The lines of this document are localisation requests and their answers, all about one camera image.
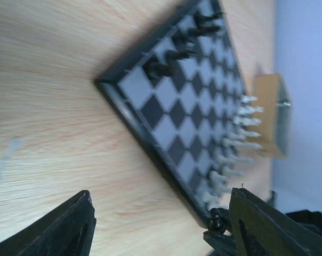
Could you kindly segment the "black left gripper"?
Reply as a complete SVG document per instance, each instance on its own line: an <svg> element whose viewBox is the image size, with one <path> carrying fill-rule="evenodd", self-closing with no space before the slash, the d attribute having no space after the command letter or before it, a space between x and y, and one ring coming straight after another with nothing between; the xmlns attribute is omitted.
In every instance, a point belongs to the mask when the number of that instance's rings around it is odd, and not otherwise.
<svg viewBox="0 0 322 256"><path fill-rule="evenodd" d="M322 255L322 212L282 213L245 188L213 208L203 239L217 255Z"/></svg>

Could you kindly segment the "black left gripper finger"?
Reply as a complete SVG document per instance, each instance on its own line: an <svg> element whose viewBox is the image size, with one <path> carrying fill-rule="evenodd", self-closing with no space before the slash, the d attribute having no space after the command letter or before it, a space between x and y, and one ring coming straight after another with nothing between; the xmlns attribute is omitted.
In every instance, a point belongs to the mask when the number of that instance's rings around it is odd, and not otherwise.
<svg viewBox="0 0 322 256"><path fill-rule="evenodd" d="M0 242L0 255L89 255L95 225L90 192L82 190Z"/></svg>

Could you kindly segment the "black white chess board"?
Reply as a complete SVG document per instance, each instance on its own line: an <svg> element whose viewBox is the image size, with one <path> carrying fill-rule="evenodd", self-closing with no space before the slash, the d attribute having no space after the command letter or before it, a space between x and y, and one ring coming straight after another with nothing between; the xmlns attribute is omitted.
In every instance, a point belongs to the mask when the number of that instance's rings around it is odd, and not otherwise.
<svg viewBox="0 0 322 256"><path fill-rule="evenodd" d="M94 81L202 227L211 207L202 192L221 196L209 172L222 170L219 155L239 155L223 139L239 130L233 118L245 87L226 17L208 24L223 27L214 35L187 41L186 33L201 28L195 22L197 12L212 15L221 9L219 1L185 2ZM193 50L197 55L167 63L167 50ZM175 74L150 79L146 68L152 61L173 66Z"/></svg>

